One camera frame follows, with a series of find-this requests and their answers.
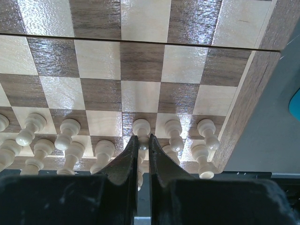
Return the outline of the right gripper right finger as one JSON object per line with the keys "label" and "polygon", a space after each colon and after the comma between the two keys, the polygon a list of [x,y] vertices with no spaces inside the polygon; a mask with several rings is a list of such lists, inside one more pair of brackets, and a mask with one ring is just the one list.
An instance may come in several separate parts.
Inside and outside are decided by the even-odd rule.
{"label": "right gripper right finger", "polygon": [[284,191],[271,180],[201,180],[149,140],[154,225],[297,225]]}

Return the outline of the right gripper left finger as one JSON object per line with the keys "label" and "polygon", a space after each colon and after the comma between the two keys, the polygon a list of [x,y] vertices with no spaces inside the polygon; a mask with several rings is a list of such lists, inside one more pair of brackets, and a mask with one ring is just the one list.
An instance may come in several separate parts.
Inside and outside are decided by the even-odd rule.
{"label": "right gripper left finger", "polygon": [[0,179],[3,225],[131,225],[137,211],[137,156],[132,136],[93,175],[6,176]]}

